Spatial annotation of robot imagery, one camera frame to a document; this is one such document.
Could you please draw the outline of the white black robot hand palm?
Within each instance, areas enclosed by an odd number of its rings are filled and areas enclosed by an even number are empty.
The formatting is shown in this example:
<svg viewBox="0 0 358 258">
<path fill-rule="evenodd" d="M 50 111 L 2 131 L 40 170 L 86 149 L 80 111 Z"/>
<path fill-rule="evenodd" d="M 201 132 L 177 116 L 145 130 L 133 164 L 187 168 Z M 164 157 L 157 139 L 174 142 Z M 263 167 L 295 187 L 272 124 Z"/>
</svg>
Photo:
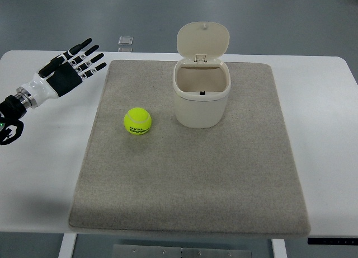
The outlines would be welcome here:
<svg viewBox="0 0 358 258">
<path fill-rule="evenodd" d="M 29 83 L 21 85 L 17 89 L 17 98 L 26 109 L 36 108 L 48 99 L 64 96 L 82 83 L 82 78 L 65 63 L 57 68 L 48 77 L 42 78 L 35 73 Z"/>
</svg>

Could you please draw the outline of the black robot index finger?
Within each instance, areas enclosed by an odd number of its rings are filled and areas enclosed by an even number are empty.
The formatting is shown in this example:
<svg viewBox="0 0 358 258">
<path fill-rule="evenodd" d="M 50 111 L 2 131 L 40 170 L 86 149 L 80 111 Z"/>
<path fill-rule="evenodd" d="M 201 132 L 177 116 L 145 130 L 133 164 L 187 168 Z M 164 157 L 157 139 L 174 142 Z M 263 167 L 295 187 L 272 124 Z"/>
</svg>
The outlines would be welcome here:
<svg viewBox="0 0 358 258">
<path fill-rule="evenodd" d="M 87 40 L 83 41 L 82 43 L 73 46 L 68 51 L 66 51 L 62 54 L 63 59 L 70 60 L 70 58 L 72 58 L 76 54 L 78 54 L 82 49 L 84 49 L 91 42 L 92 42 L 92 38 L 88 38 Z"/>
</svg>

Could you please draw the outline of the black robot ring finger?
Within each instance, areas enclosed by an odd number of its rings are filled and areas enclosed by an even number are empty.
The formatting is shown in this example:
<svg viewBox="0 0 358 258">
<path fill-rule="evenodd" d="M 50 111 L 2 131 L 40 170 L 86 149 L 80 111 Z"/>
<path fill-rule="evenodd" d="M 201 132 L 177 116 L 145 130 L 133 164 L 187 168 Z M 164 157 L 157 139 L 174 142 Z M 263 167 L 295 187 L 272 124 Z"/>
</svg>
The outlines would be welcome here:
<svg viewBox="0 0 358 258">
<path fill-rule="evenodd" d="M 85 53 L 75 58 L 74 60 L 74 69 L 77 73 L 84 73 L 88 69 L 94 69 L 97 72 L 99 69 L 104 67 L 104 64 L 100 64 L 97 68 L 94 66 L 99 60 L 104 57 L 103 53 L 97 54 L 95 57 L 89 59 L 90 55 L 86 55 Z"/>
</svg>

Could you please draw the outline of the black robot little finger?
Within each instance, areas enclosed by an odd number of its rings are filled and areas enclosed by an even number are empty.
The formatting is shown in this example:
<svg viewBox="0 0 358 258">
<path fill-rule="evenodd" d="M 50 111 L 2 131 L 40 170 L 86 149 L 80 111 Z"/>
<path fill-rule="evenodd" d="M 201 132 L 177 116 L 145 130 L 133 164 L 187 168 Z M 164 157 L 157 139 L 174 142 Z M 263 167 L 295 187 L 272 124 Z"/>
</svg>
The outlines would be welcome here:
<svg viewBox="0 0 358 258">
<path fill-rule="evenodd" d="M 92 77 L 95 73 L 102 70 L 106 66 L 107 66 L 107 63 L 101 63 L 100 65 L 81 73 L 79 76 L 84 81 L 85 79 Z"/>
</svg>

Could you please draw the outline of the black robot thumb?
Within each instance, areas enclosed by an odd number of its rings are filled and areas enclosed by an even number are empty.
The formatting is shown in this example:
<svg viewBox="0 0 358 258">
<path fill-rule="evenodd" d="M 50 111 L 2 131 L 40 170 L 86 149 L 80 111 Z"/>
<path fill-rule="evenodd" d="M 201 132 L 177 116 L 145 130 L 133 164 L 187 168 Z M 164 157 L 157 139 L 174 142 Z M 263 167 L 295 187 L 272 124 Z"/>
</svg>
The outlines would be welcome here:
<svg viewBox="0 0 358 258">
<path fill-rule="evenodd" d="M 63 63 L 62 59 L 53 59 L 45 67 L 39 70 L 38 75 L 40 77 L 47 77 L 52 74 Z"/>
</svg>

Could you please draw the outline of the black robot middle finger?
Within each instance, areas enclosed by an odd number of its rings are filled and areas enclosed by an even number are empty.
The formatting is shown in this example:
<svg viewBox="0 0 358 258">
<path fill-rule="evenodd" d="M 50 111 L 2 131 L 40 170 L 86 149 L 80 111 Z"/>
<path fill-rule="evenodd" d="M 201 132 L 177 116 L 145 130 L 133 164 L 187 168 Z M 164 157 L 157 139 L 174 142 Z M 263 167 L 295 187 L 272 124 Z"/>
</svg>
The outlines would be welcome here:
<svg viewBox="0 0 358 258">
<path fill-rule="evenodd" d="M 79 63 L 83 62 L 88 56 L 94 53 L 99 48 L 99 45 L 94 45 L 93 47 L 89 48 L 85 52 L 78 53 L 74 58 L 69 61 L 71 66 L 78 65 Z"/>
</svg>

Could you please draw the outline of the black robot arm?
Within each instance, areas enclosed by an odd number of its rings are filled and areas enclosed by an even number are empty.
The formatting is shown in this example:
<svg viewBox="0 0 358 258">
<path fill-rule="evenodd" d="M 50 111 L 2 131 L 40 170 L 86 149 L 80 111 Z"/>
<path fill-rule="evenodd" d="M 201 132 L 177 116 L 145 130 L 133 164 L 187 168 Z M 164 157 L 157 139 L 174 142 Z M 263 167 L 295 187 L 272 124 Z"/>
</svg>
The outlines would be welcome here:
<svg viewBox="0 0 358 258">
<path fill-rule="evenodd" d="M 1 102 L 1 145 L 11 144 L 22 135 L 24 123 L 21 118 L 27 109 L 68 94 L 106 67 L 105 62 L 100 62 L 104 53 L 94 55 L 98 45 L 83 51 L 91 42 L 89 38 L 57 55 L 35 73 L 29 83 L 20 86 L 15 95 L 9 95 Z"/>
</svg>

